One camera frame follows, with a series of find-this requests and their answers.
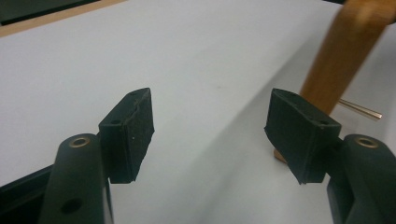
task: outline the wooden handle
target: wooden handle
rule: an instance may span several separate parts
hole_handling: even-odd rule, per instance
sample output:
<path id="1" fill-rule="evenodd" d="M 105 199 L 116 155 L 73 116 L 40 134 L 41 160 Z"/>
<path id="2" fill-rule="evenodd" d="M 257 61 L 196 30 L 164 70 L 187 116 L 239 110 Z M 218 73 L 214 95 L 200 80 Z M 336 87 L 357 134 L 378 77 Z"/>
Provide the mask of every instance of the wooden handle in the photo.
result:
<path id="1" fill-rule="evenodd" d="M 396 0 L 347 1 L 332 22 L 300 95 L 330 114 L 395 17 Z M 274 155 L 285 161 L 276 149 Z"/>

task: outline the metal rod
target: metal rod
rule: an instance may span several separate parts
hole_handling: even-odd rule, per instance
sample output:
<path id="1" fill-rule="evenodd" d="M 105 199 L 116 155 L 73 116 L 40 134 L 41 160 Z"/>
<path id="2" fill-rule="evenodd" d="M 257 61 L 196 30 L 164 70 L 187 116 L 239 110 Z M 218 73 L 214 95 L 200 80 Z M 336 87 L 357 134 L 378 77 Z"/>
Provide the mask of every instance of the metal rod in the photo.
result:
<path id="1" fill-rule="evenodd" d="M 381 113 L 378 113 L 378 112 L 376 112 L 374 110 L 368 109 L 368 108 L 363 107 L 361 105 L 352 104 L 352 103 L 350 103 L 348 101 L 345 101 L 343 99 L 340 99 L 338 101 L 338 104 L 339 105 L 343 105 L 344 107 L 346 107 L 346 108 L 348 108 L 350 110 L 353 110 L 353 111 L 355 111 L 355 112 L 357 112 L 357 113 L 359 113 L 359 114 L 361 114 L 364 117 L 367 117 L 369 119 L 379 120 L 379 119 L 382 118 L 382 114 Z"/>

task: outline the black object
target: black object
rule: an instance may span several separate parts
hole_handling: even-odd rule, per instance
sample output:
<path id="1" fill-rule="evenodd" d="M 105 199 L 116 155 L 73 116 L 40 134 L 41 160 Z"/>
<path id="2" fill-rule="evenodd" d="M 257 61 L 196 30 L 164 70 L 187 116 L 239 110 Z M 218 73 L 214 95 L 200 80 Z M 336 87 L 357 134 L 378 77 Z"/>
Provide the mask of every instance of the black object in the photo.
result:
<path id="1" fill-rule="evenodd" d="M 396 223 L 396 158 L 360 134 L 339 139 L 341 125 L 289 91 L 273 89 L 265 131 L 299 183 L 331 177 L 333 222 Z"/>
<path id="2" fill-rule="evenodd" d="M 0 0 L 0 24 L 8 25 L 99 0 Z"/>
<path id="3" fill-rule="evenodd" d="M 64 140 L 52 166 L 0 188 L 0 223 L 113 223 L 107 179 L 136 179 L 154 133 L 150 90 L 128 93 L 99 126 Z"/>

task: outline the screw hole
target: screw hole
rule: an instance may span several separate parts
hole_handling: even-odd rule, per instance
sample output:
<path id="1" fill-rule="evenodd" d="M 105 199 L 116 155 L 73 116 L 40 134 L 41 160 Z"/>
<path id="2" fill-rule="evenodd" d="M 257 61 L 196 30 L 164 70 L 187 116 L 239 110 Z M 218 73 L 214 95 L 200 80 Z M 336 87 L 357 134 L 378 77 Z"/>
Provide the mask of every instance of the screw hole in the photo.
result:
<path id="1" fill-rule="evenodd" d="M 90 139 L 88 137 L 80 137 L 73 139 L 70 143 L 70 147 L 83 147 L 90 143 Z"/>
<path id="2" fill-rule="evenodd" d="M 64 203 L 61 208 L 62 213 L 68 215 L 78 211 L 78 209 L 82 206 L 82 200 L 79 198 L 71 199 Z"/>
<path id="3" fill-rule="evenodd" d="M 119 124 L 119 123 L 121 123 L 121 121 L 119 119 L 113 119 L 113 120 L 111 120 L 110 123 L 111 124 Z"/>
<path id="4" fill-rule="evenodd" d="M 368 138 L 358 137 L 358 138 L 355 139 L 355 141 L 356 141 L 359 145 L 361 145 L 361 146 L 363 146 L 363 147 L 370 147 L 370 148 L 376 148 L 376 147 L 378 147 L 378 143 L 377 143 L 377 142 L 375 142 L 375 141 L 373 141 L 373 140 L 371 140 L 371 139 L 368 139 Z"/>

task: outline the white table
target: white table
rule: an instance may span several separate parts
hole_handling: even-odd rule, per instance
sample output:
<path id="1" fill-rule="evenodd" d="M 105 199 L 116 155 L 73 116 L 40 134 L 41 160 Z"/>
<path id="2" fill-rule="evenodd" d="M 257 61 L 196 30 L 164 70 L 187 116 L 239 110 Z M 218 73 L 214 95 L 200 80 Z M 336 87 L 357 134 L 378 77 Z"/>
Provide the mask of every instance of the white table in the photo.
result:
<path id="1" fill-rule="evenodd" d="M 112 185 L 116 223 L 332 223 L 263 127 L 273 87 L 298 92 L 339 6 L 319 0 L 127 1 L 0 38 L 0 185 L 53 163 L 129 91 L 150 87 L 156 133 L 137 181 Z M 396 149 L 396 27 L 344 99 L 343 133 Z"/>

